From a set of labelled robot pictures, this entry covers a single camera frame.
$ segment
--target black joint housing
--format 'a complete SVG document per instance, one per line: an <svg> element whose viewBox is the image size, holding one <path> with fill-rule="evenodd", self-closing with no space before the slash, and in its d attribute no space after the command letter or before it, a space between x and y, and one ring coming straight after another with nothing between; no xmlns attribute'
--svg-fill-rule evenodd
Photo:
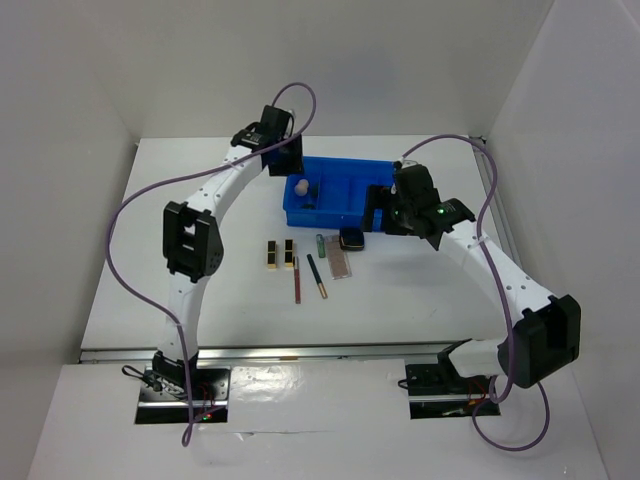
<svg viewBox="0 0 640 480"><path fill-rule="evenodd" d="M162 254L169 271L186 275L193 283L213 275L222 263L224 248L211 212L198 212L186 202L169 202L163 217Z"/></svg>
<svg viewBox="0 0 640 480"><path fill-rule="evenodd" d="M252 152L282 142L291 134L293 115L286 110L265 105L259 122L248 125L231 139L231 146L250 148ZM282 177L304 173L302 137L296 137L286 145L262 155L262 168L269 167L269 175Z"/></svg>
<svg viewBox="0 0 640 480"><path fill-rule="evenodd" d="M470 338L466 340L460 340L459 342L452 343L444 350L438 352L438 366L440 367L442 382L444 385L458 385L460 383L464 383L460 375L458 375L456 367L454 367L453 363L451 363L451 359L449 358L449 356L451 355L451 352L453 352L456 348L469 341L471 341Z"/></svg>
<svg viewBox="0 0 640 480"><path fill-rule="evenodd" d="M388 235L415 235L426 239L433 248L440 248L443 233L453 226L475 217L460 200L440 201L438 189L424 165L403 167L394 163L394 189L370 185L367 190L362 230L370 232L374 213L382 210L381 229Z"/></svg>
<svg viewBox="0 0 640 480"><path fill-rule="evenodd" d="M198 354L196 353L193 357L189 359L189 372L191 373L192 379L197 372L197 369L198 369L197 364L198 364ZM168 382L172 383L173 385L176 385L182 388L183 390L186 389L187 377L184 371L184 361L170 360L166 358L160 350L158 350L153 355L153 360L151 361L151 369L153 370L153 373L166 379Z"/></svg>
<svg viewBox="0 0 640 480"><path fill-rule="evenodd" d="M524 318L513 327L514 383L529 388L578 358L581 309L573 297L565 295L549 297L549 305L522 314ZM508 373L507 340L498 347L498 360Z"/></svg>

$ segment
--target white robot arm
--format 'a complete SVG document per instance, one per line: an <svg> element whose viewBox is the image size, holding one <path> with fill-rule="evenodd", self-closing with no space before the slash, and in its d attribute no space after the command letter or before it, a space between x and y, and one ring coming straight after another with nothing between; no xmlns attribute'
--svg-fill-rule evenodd
<svg viewBox="0 0 640 480"><path fill-rule="evenodd" d="M260 122L238 132L224 164L229 168L210 177L186 201L169 202L163 215L163 255L171 273L169 310L176 316L185 337L189 371L196 371L198 360L198 320L204 291L211 275L219 268L224 247L219 227L231 204L247 184L264 168L271 176L304 173L302 139L291 136L293 114L265 106ZM280 148L276 144L286 143ZM242 159L252 152L274 149L260 157ZM175 321L167 317L162 341L152 369L172 385L184 389L186 370L179 332Z"/></svg>
<svg viewBox="0 0 640 480"><path fill-rule="evenodd" d="M238 158L242 158L251 153L247 147L235 146L229 151L223 163L231 163ZM262 161L260 158L252 158L244 163L225 170L218 175L214 175L191 195L182 206L178 208L189 208L193 212L209 212L209 216L216 220L220 227L222 219L227 213L231 204L238 197L247 184L262 173ZM184 227L187 235L195 235L195 225ZM195 246L184 245L187 249ZM223 252L215 252L210 261L222 261ZM169 285L169 310L174 312L184 331L187 343L189 358L193 358L198 353L197 331L198 319L200 318L200 307L207 283L211 278L205 275L193 282L189 275L175 271L172 273ZM178 337L176 324L169 318L166 320L163 340L158 346L158 350L169 359L181 359L182 348Z"/></svg>
<svg viewBox="0 0 640 480"><path fill-rule="evenodd" d="M503 309L495 278L481 243L502 280L514 336L513 380L529 388L579 354L580 306L570 296L558 299L533 281L487 235L478 238L473 213L459 200L440 200L429 171L415 162L394 164L394 185L371 185L363 230L371 231L381 210L381 230L391 235L416 235L445 253L469 275L491 301ZM464 340L438 355L445 376L504 375L509 370L505 339Z"/></svg>

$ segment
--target pencil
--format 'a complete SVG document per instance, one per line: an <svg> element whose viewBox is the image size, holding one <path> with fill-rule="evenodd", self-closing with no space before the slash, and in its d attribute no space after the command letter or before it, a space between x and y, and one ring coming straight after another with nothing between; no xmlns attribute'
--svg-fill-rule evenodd
<svg viewBox="0 0 640 480"><path fill-rule="evenodd" d="M322 298L326 299L329 295L327 295L327 290L324 288L324 284L322 283L322 279L320 278L320 274L318 273L318 269L316 268L316 263L313 261L313 257L311 254L307 255L307 260L309 260L309 266L311 267L311 271L313 272L313 276L316 279L316 283L318 284L318 290L320 290L320 295Z"/></svg>
<svg viewBox="0 0 640 480"><path fill-rule="evenodd" d="M296 303L302 303L300 299L300 266L298 265L298 257L293 259L293 281L296 289Z"/></svg>

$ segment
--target small black case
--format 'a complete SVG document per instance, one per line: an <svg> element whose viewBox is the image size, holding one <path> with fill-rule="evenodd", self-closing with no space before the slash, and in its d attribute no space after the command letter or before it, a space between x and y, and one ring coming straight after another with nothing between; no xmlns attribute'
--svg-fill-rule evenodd
<svg viewBox="0 0 640 480"><path fill-rule="evenodd" d="M340 229L340 248L348 252L364 250L364 234L355 227L342 227Z"/></svg>

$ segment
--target green marker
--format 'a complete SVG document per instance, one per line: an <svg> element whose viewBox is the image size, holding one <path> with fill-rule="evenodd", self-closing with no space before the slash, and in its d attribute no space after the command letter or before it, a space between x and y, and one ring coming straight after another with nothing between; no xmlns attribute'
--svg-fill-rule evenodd
<svg viewBox="0 0 640 480"><path fill-rule="evenodd" d="M318 244L318 257L324 258L324 237L320 234L316 235L316 243Z"/></svg>

